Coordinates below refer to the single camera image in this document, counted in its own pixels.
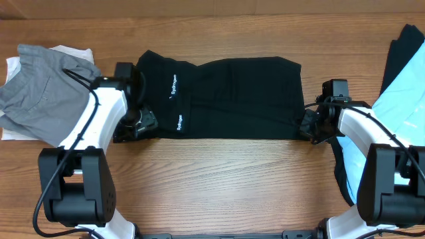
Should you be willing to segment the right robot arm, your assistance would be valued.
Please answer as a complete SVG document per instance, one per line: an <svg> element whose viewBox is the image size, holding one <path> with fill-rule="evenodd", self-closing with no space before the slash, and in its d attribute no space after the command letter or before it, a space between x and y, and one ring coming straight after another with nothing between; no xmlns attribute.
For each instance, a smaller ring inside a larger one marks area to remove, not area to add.
<svg viewBox="0 0 425 239"><path fill-rule="evenodd" d="M401 140L365 102L328 97L308 104L299 130L313 144L348 137L365 157L356 203L323 219L305 238L423 237L408 228L424 224L424 147Z"/></svg>

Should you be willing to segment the black Sydrogen garment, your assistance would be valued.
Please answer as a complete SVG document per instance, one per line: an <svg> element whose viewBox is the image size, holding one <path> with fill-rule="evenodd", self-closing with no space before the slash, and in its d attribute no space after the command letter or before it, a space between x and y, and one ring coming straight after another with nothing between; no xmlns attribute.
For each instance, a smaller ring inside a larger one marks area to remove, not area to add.
<svg viewBox="0 0 425 239"><path fill-rule="evenodd" d="M146 51L136 64L146 85L149 128L121 124L114 142L169 139L304 140L301 65L282 57L227 58L194 65Z"/></svg>

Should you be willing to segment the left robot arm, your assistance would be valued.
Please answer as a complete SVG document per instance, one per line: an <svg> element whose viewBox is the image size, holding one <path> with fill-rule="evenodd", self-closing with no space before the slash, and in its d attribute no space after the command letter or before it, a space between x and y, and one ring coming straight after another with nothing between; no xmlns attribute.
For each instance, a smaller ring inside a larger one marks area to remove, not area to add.
<svg viewBox="0 0 425 239"><path fill-rule="evenodd" d="M135 139L153 114L142 104L146 79L97 77L93 82L67 75L93 96L77 134L39 155L42 193L33 212L33 228L44 238L85 232L91 238L141 238L136 224L116 208L116 188L106 160L109 140Z"/></svg>

